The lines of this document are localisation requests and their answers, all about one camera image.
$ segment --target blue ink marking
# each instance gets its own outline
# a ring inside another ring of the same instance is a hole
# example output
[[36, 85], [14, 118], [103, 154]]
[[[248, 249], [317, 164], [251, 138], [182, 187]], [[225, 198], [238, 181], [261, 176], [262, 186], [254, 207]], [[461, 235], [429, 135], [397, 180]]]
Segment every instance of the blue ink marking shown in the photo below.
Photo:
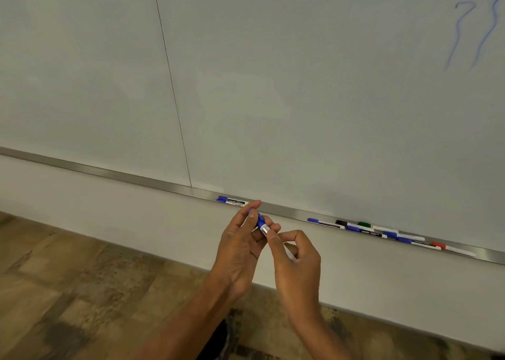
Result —
[[474, 1], [462, 1], [462, 2], [458, 2], [456, 4], [455, 9], [457, 9], [459, 5], [466, 5], [466, 4], [470, 4], [472, 7], [467, 12], [465, 12], [461, 17], [459, 17], [459, 19], [456, 21], [456, 42], [454, 43], [454, 46], [452, 47], [451, 53], [449, 54], [449, 58], [447, 59], [447, 63], [445, 64], [445, 70], [447, 70], [449, 68], [449, 64], [451, 64], [451, 59], [452, 59], [452, 56], [454, 54], [454, 51], [456, 51], [456, 46], [458, 46], [459, 38], [461, 38], [461, 29], [460, 29], [461, 21], [468, 14], [470, 14], [470, 12], [473, 9], [475, 9], [476, 6], [477, 6], [477, 4]]
[[498, 24], [498, 12], [496, 12], [496, 4], [498, 3], [498, 1], [499, 0], [494, 0], [493, 6], [491, 7], [491, 10], [493, 11], [493, 25], [491, 25], [491, 28], [489, 29], [489, 31], [486, 33], [486, 35], [484, 36], [482, 41], [480, 41], [480, 44], [477, 47], [477, 54], [475, 55], [475, 60], [472, 63], [472, 67], [474, 67], [475, 64], [477, 63], [477, 61], [479, 60], [480, 51], [482, 49], [482, 46], [484, 45], [484, 42], [486, 42], [486, 39], [489, 37], [489, 35], [492, 33], [492, 31], [494, 30], [494, 28]]

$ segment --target whiteboard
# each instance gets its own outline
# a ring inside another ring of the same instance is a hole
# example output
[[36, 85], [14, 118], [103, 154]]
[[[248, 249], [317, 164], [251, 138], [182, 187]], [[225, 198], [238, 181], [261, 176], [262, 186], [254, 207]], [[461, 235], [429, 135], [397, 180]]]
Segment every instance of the whiteboard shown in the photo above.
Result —
[[505, 251], [505, 0], [158, 1], [193, 186]]
[[189, 185], [156, 0], [0, 0], [0, 146]]

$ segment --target stone floor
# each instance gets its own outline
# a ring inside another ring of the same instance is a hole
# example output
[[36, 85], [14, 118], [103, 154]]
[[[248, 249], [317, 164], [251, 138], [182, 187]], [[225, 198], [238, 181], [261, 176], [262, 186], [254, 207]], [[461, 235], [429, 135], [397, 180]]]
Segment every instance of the stone floor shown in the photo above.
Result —
[[[206, 273], [0, 213], [0, 359], [127, 359]], [[322, 307], [356, 359], [485, 360], [482, 351]], [[231, 359], [308, 359], [276, 293], [231, 311]]]

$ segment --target tiled floor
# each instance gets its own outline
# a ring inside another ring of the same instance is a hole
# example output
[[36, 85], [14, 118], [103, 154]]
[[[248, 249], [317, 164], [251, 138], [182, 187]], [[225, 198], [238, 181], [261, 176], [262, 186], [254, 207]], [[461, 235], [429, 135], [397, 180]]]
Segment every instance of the tiled floor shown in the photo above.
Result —
[[[127, 359], [205, 279], [198, 269], [0, 213], [0, 359]], [[486, 360], [460, 346], [323, 307], [356, 359]], [[276, 293], [231, 311], [231, 359], [309, 359]]]

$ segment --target person's right hand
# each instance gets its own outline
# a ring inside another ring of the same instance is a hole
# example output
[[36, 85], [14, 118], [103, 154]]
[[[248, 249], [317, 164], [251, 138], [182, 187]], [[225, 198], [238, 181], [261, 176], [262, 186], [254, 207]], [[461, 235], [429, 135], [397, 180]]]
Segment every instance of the person's right hand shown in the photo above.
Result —
[[[275, 285], [292, 325], [306, 324], [318, 320], [319, 279], [321, 277], [321, 257], [305, 233], [299, 229], [276, 234], [268, 231], [268, 245], [272, 250], [275, 266]], [[292, 262], [284, 251], [284, 242], [296, 257]]]

